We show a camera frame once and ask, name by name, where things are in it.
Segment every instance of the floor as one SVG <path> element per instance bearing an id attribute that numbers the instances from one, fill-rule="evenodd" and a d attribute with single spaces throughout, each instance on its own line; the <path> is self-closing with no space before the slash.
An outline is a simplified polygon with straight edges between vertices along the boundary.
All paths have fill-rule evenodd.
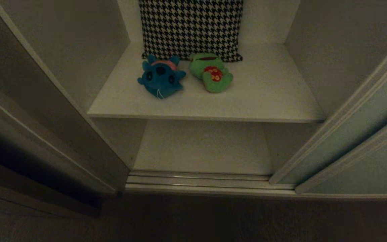
<path id="1" fill-rule="evenodd" d="M 98 219 L 0 214 L 0 242 L 387 242 L 387 202 L 124 194 Z"/>

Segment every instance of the stitch plush toy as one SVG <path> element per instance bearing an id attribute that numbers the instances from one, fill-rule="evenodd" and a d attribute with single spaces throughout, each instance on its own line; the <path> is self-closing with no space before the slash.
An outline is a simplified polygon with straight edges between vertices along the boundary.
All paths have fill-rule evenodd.
<path id="1" fill-rule="evenodd" d="M 146 90 L 159 99 L 164 99 L 182 89 L 179 83 L 186 72 L 177 71 L 180 58 L 173 55 L 169 60 L 157 60 L 154 55 L 149 55 L 143 62 L 144 74 L 138 78 L 138 83 L 144 85 Z"/>
<path id="2" fill-rule="evenodd" d="M 203 80 L 207 91 L 222 92 L 231 84 L 233 76 L 217 55 L 199 53 L 191 55 L 190 60 L 189 70 L 194 76 Z"/>

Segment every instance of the shelf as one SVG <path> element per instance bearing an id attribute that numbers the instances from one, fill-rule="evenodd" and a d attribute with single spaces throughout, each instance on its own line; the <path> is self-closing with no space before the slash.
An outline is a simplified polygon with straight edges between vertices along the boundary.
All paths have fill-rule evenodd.
<path id="1" fill-rule="evenodd" d="M 142 43 L 122 55 L 88 114 L 101 118 L 161 118 L 267 122 L 320 122 L 325 119 L 309 87 L 282 44 L 240 47 L 244 60 L 227 63 L 234 75 L 224 92 L 211 94 L 188 71 L 184 89 L 164 100 L 150 95 L 137 78 L 143 74 Z"/>
<path id="2" fill-rule="evenodd" d="M 147 121 L 134 170 L 270 175 L 261 123 Z"/>

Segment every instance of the lower shelf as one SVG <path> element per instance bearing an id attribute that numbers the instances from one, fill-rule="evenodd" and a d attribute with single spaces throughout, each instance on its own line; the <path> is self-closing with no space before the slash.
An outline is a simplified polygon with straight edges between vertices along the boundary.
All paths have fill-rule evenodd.
<path id="1" fill-rule="evenodd" d="M 147 121 L 134 170 L 270 175 L 261 123 Z"/>

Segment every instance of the black and white pillow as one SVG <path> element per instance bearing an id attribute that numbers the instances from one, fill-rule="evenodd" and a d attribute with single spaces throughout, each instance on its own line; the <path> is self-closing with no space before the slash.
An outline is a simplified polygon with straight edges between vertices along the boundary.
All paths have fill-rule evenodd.
<path id="1" fill-rule="evenodd" d="M 225 62 L 241 61 L 238 31 L 243 0 L 139 0 L 143 58 L 168 59 L 211 52 Z"/>

